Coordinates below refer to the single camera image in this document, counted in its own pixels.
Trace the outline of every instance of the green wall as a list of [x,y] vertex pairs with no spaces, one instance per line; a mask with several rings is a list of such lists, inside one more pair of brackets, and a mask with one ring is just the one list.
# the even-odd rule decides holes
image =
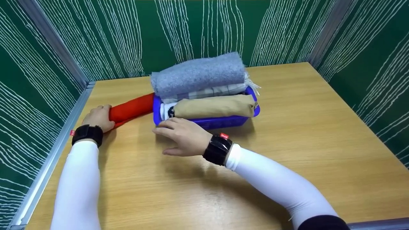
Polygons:
[[80,87],[15,0],[0,1],[0,18],[0,229],[6,229]]
[[409,168],[409,1],[355,0],[318,72]]
[[238,51],[248,66],[307,61],[335,0],[37,0],[91,81]]

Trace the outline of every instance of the table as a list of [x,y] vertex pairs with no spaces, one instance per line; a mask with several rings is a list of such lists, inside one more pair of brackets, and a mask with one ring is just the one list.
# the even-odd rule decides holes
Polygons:
[[[311,181],[346,222],[409,215],[409,171],[308,63],[247,68],[261,113],[222,131]],[[76,127],[101,104],[151,93],[149,77],[98,81]],[[100,148],[102,229],[281,229],[286,211],[235,173],[201,157],[164,156],[152,114],[112,131]],[[71,139],[27,226],[51,223]]]

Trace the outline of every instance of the red cloth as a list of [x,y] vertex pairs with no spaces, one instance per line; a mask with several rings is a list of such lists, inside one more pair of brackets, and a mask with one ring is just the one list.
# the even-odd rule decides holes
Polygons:
[[123,104],[114,106],[109,111],[109,120],[115,122],[114,129],[139,116],[153,111],[154,93],[132,99]]

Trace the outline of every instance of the gray towel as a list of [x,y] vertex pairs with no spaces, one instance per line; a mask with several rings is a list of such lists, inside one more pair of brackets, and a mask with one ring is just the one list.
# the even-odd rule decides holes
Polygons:
[[238,52],[185,61],[152,72],[151,84],[162,98],[217,86],[244,83],[245,69]]

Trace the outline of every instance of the folded clothing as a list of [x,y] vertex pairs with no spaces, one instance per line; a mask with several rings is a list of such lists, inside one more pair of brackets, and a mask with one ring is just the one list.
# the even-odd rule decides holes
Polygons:
[[155,94],[171,98],[188,92],[217,86],[244,83],[245,69],[238,52],[213,58],[185,61],[160,72],[152,72]]
[[182,99],[199,99],[199,98],[206,98],[206,97],[219,97],[219,96],[229,96],[229,95],[236,95],[243,93],[247,86],[250,86],[253,91],[257,92],[257,88],[260,88],[258,85],[254,84],[252,80],[250,80],[247,72],[245,72],[244,82],[240,84],[232,84],[227,86],[217,86],[212,88],[207,88],[199,91],[189,92],[189,93],[182,93],[178,95],[174,95],[168,98],[161,98],[163,103],[175,103]]
[[160,119],[162,119],[162,121],[169,119],[169,109],[171,107],[174,107],[176,104],[176,102],[169,104],[160,104]]
[[170,117],[195,119],[210,117],[243,116],[253,117],[257,102],[252,95],[183,99],[170,107]]
[[114,106],[109,111],[109,120],[115,122],[114,129],[124,123],[153,111],[153,93]]

